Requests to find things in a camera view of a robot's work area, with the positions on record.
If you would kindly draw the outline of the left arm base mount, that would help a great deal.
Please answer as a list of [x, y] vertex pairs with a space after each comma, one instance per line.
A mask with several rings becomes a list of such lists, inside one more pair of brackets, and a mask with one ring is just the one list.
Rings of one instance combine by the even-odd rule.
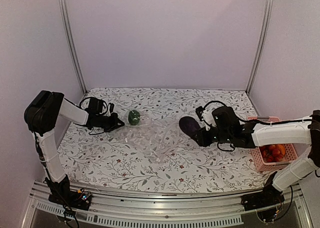
[[67, 208], [76, 208], [81, 210], [89, 210], [92, 202], [92, 193], [80, 189], [78, 191], [69, 188], [50, 188], [50, 202], [63, 205]]

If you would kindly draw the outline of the dark purple fake eggplant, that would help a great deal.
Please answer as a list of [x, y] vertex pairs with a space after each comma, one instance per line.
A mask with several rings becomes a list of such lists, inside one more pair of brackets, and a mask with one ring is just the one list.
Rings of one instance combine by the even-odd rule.
[[180, 130], [193, 140], [197, 140], [198, 135], [202, 129], [198, 122], [190, 116], [182, 117], [179, 120], [178, 125]]

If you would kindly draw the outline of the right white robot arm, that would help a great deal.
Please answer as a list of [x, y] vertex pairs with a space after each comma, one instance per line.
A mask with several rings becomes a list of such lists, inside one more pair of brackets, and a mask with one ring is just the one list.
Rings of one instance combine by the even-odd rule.
[[314, 110], [309, 117], [279, 122], [240, 120], [232, 107], [221, 106], [209, 111], [200, 106], [195, 110], [205, 126], [195, 133], [196, 142], [203, 147], [212, 143], [229, 143], [235, 148], [256, 148], [274, 144], [309, 145], [303, 155], [269, 178], [266, 189], [258, 201], [269, 206], [278, 192], [302, 180], [320, 167], [320, 112]]

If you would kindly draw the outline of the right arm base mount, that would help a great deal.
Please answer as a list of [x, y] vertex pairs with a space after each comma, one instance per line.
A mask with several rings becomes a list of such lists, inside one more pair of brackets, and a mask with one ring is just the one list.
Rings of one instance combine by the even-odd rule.
[[273, 208], [257, 212], [258, 218], [265, 223], [273, 222], [276, 220], [284, 200], [285, 198], [283, 196], [283, 193], [272, 187], [265, 187], [260, 192], [241, 196], [241, 204], [244, 207], [245, 211], [273, 206]]

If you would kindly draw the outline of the fake lychee bunch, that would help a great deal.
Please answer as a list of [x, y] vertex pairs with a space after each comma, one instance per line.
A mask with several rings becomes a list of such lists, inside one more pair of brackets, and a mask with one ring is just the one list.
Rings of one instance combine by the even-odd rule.
[[267, 145], [259, 148], [264, 162], [280, 162], [283, 157], [279, 156], [279, 151], [275, 145]]

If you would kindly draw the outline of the clear zip top bag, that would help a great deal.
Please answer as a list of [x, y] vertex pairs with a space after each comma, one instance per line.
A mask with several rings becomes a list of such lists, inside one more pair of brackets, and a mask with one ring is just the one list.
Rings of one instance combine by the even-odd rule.
[[153, 163], [162, 162], [167, 154], [178, 150], [181, 132], [177, 119], [153, 119], [146, 113], [139, 111], [139, 125], [132, 126], [128, 122], [129, 111], [123, 117], [124, 127], [115, 133], [119, 142], [140, 151]]

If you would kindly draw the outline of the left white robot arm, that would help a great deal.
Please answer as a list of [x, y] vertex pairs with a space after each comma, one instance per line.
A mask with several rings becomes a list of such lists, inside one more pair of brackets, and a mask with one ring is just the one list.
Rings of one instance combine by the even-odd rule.
[[102, 129], [112, 132], [125, 124], [114, 112], [114, 104], [95, 97], [83, 99], [88, 104], [76, 105], [63, 93], [42, 90], [32, 100], [24, 112], [24, 120], [33, 134], [36, 151], [46, 171], [46, 182], [52, 194], [64, 205], [74, 201], [70, 181], [66, 175], [57, 151], [55, 127], [59, 117], [89, 130]]

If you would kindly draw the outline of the green fake pepper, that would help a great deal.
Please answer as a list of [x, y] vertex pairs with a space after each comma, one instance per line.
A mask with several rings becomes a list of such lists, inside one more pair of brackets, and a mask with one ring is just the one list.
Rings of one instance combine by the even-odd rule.
[[130, 110], [128, 113], [127, 119], [128, 119], [128, 122], [130, 125], [132, 125], [132, 126], [139, 125], [139, 122], [141, 119], [140, 112], [137, 110]]

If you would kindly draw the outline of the red yellow fake mango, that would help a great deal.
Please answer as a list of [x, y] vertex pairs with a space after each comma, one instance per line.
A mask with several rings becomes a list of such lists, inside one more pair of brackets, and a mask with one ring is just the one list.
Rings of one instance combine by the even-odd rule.
[[283, 144], [277, 144], [276, 148], [278, 150], [279, 156], [284, 157], [284, 155], [286, 153], [285, 146]]

